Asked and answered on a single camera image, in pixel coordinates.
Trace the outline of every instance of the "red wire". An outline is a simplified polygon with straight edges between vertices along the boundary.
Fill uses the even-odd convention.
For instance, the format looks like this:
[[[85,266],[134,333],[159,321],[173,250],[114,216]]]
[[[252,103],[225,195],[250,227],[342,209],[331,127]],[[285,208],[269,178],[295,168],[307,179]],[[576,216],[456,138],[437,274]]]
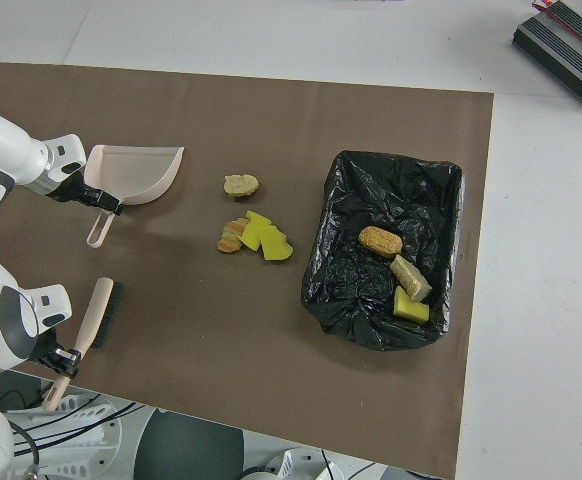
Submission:
[[[546,0],[546,1],[545,0],[542,0],[542,1],[545,4],[547,2],[549,2],[549,4],[553,3],[550,0]],[[533,6],[533,8],[535,8],[536,10],[538,10],[539,12],[546,13],[547,15],[549,15],[549,17],[551,17],[553,20],[555,20],[556,22],[558,22],[560,25],[562,25],[564,28],[566,28],[572,35],[574,35],[575,37],[579,38],[580,41],[582,41],[582,35],[580,35],[573,28],[571,28],[571,26],[569,26],[566,22],[564,22],[560,17],[558,17],[550,9],[548,9],[547,7],[543,7],[542,5],[537,4],[537,3],[533,3],[532,6]]]

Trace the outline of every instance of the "black trash bag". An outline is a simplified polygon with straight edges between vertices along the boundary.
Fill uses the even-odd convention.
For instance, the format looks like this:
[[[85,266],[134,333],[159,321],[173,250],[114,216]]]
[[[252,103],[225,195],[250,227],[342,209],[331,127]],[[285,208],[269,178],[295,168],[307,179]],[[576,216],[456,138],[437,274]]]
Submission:
[[[335,158],[302,281],[302,304],[325,333],[388,351],[430,345],[448,331],[462,185],[453,163],[350,151]],[[393,315],[391,259],[358,242],[369,225],[398,234],[402,256],[433,287],[423,300],[430,308],[423,326]]]

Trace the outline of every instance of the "dustpan handle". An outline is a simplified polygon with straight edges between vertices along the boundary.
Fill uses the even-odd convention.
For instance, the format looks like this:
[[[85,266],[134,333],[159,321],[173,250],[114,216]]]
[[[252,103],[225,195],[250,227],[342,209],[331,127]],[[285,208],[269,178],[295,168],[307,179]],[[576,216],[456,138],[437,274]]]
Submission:
[[[109,227],[111,226],[114,217],[114,213],[100,210],[100,214],[98,215],[98,218],[96,218],[93,228],[87,236],[87,245],[91,248],[98,248],[102,245],[104,237],[107,236],[107,232],[109,231]]]

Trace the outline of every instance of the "yellow sponge piece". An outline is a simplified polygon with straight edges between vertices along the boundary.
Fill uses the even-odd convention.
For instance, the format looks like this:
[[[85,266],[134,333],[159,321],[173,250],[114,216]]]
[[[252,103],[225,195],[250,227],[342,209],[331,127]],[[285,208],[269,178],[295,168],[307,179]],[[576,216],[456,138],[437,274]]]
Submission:
[[[258,235],[265,260],[286,260],[293,253],[293,247],[287,243],[287,236],[277,227],[273,225],[260,227]]]
[[[423,325],[429,321],[429,306],[411,300],[402,287],[395,289],[393,314]]]
[[[247,223],[246,227],[244,227],[244,232],[239,238],[244,245],[256,252],[260,248],[260,235],[258,234],[258,229],[271,225],[271,220],[267,217],[263,217],[259,213],[252,212],[251,210],[247,211],[247,218],[250,221]]]

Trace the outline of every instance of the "dustpan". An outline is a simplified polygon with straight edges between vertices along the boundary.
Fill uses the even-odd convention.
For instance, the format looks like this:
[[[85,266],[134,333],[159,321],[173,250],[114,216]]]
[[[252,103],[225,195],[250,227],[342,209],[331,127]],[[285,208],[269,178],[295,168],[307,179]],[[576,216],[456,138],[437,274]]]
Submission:
[[[184,147],[123,147],[96,145],[84,169],[84,180],[102,189],[123,205],[139,205],[160,197],[173,183]],[[115,215],[100,211],[87,236],[87,245],[104,242]]]

